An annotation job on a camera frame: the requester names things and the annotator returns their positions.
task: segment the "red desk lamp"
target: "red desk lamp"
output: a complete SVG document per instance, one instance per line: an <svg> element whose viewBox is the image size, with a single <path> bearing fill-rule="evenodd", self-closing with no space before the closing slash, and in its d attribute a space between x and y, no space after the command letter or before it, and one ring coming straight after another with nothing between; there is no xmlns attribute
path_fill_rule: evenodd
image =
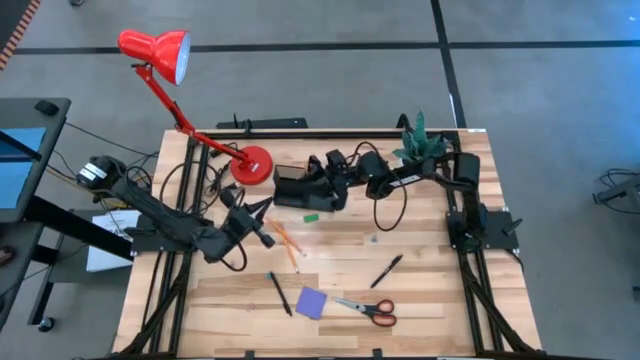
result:
<svg viewBox="0 0 640 360"><path fill-rule="evenodd" d="M169 98L153 78L153 68L156 68L167 81L176 86L180 85L187 70L190 45L189 33L182 30L169 31L157 37L134 30L124 30L118 36L118 47L125 55L144 61L142 64L133 65L136 74L171 112L176 120L176 129L233 157L230 166L231 174L239 183L256 185L263 182L269 177L273 167L271 156L265 149L259 146L247 146L241 150L234 150L196 132L178 104Z"/></svg>

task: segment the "lamp shade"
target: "lamp shade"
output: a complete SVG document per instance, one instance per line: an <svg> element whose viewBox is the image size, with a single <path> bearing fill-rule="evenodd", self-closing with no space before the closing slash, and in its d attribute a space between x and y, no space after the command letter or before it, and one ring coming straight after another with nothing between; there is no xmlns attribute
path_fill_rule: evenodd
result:
<svg viewBox="0 0 640 360"><path fill-rule="evenodd" d="M118 47L132 58L153 65L167 81L180 85L187 71L191 38L184 30L151 36L135 30L124 30L118 36Z"/></svg>

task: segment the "scissors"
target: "scissors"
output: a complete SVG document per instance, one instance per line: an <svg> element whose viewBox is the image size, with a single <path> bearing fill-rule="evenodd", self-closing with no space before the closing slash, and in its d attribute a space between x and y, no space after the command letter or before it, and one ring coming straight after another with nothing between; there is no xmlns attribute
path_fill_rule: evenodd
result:
<svg viewBox="0 0 640 360"><path fill-rule="evenodd" d="M398 321L398 318L391 314L395 305L393 301L388 299L382 300L376 305L360 305L337 297L334 297L333 300L367 315L378 326L393 326Z"/></svg>

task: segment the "lamp base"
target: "lamp base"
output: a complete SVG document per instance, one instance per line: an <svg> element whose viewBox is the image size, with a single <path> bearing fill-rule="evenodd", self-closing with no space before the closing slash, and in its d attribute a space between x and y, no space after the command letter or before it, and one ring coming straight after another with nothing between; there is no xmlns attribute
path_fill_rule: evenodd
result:
<svg viewBox="0 0 640 360"><path fill-rule="evenodd" d="M231 175L243 185L257 185L267 180L273 169L273 160L267 150L260 146L247 146L240 151L249 155L251 164L240 166L241 160L231 159Z"/></svg>

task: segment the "lamp arm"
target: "lamp arm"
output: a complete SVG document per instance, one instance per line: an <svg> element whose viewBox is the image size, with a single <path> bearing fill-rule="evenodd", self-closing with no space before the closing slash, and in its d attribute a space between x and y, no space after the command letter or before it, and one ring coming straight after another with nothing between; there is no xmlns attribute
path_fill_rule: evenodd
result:
<svg viewBox="0 0 640 360"><path fill-rule="evenodd" d="M153 67L150 64L136 64L133 66L136 74L147 84L147 86L153 91L153 93L160 99L162 105L169 110L169 112L173 115L176 120L176 130L180 131L183 134L186 134L199 142L212 147L222 153L225 153L229 156L232 156L241 161L241 164L246 166L251 165L251 159L249 156L239 150L232 149L228 146L224 146L210 138L206 135L199 133L196 129L191 125L187 117L184 116L182 110L178 107L178 104L175 101L171 100L169 95L162 89L160 84L153 78Z"/></svg>

